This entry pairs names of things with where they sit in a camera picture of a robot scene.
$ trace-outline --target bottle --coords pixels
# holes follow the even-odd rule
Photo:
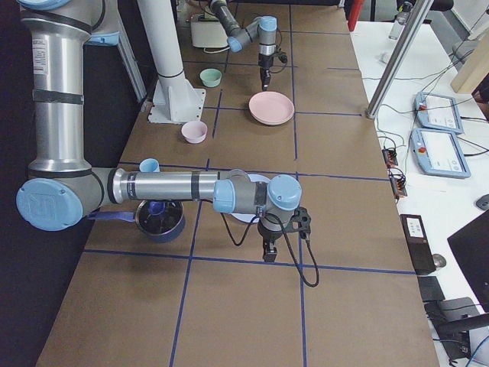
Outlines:
[[[412,8],[413,4],[410,2],[404,2],[403,6],[400,7],[400,12],[396,15],[396,19],[394,19],[394,24],[390,30],[389,38],[391,40],[396,40],[399,38],[404,29],[404,25],[406,25],[407,19],[410,16]]]

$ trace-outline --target pink plate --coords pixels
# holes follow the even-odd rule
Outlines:
[[[293,116],[293,103],[277,92],[257,93],[250,99],[250,111],[253,117],[265,125],[280,125]]]

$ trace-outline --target black mouse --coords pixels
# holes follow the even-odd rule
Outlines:
[[[481,198],[475,202],[475,205],[482,210],[489,209],[489,194],[481,196]]]

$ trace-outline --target pink bowl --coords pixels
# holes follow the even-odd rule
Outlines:
[[[202,121],[188,121],[182,126],[182,135],[191,144],[204,141],[207,135],[207,125]]]
[[[277,92],[261,92],[251,97],[250,112],[265,125],[280,125],[289,121],[294,113],[292,101]]]

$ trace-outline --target white table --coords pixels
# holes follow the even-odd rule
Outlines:
[[[386,64],[381,61],[381,55],[392,53],[396,41],[388,38],[392,27],[391,23],[358,22],[351,39],[357,55],[358,65],[364,78],[364,88],[369,100],[374,94],[378,78],[382,76]],[[444,51],[439,40],[429,25],[423,25],[407,53],[396,78],[422,78],[430,74],[439,73],[450,64],[451,60]],[[456,75],[453,67],[436,84],[425,89],[444,96],[455,97],[457,102],[465,101],[471,96],[457,94],[450,87],[450,82]],[[395,108],[399,112],[413,110],[414,96],[432,81],[436,76],[423,80],[394,80],[383,104]],[[462,116],[483,118],[480,109],[473,99],[458,105]],[[408,144],[408,138],[413,127],[413,113],[400,114],[382,106],[378,113],[379,127],[383,130],[401,135]],[[465,133],[463,138],[489,147],[489,124],[463,120]],[[398,146],[402,145],[400,137],[389,135]],[[384,145],[385,139],[379,139]],[[460,141],[465,153],[476,153],[478,150]],[[464,180],[426,176],[419,169],[413,153],[406,156],[406,147],[397,149],[399,168],[406,175],[406,190],[408,197],[400,199],[397,209],[399,214],[418,214],[423,218],[429,246],[432,253],[443,255],[447,260],[446,267],[438,270],[436,275],[447,300],[460,297],[470,297],[475,304],[478,303],[472,289],[462,274],[447,242],[447,238],[482,214],[474,202],[489,193],[489,154],[467,158],[471,177]],[[448,357],[444,349],[436,343],[441,366],[448,366]],[[481,352],[489,354],[489,346]]]

